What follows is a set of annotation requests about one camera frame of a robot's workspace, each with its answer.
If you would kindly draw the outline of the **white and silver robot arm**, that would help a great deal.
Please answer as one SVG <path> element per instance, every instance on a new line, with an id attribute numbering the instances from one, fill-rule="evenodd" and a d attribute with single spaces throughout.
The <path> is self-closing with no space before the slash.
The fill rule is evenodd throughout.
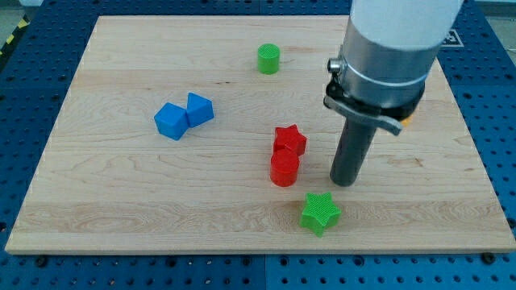
<path id="1" fill-rule="evenodd" d="M 424 92 L 462 0 L 354 0 L 324 105 L 393 135 Z"/>

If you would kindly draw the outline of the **yellow block behind arm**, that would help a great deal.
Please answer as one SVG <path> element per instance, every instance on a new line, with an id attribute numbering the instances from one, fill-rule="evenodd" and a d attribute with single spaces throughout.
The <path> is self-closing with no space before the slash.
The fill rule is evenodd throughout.
<path id="1" fill-rule="evenodd" d="M 401 121 L 401 124 L 402 124 L 404 127 L 408 127 L 408 126 L 411 124 L 412 120 L 413 120 L 413 115 L 410 115 L 409 117 L 407 117 L 407 118 L 403 119 L 403 120 Z"/>

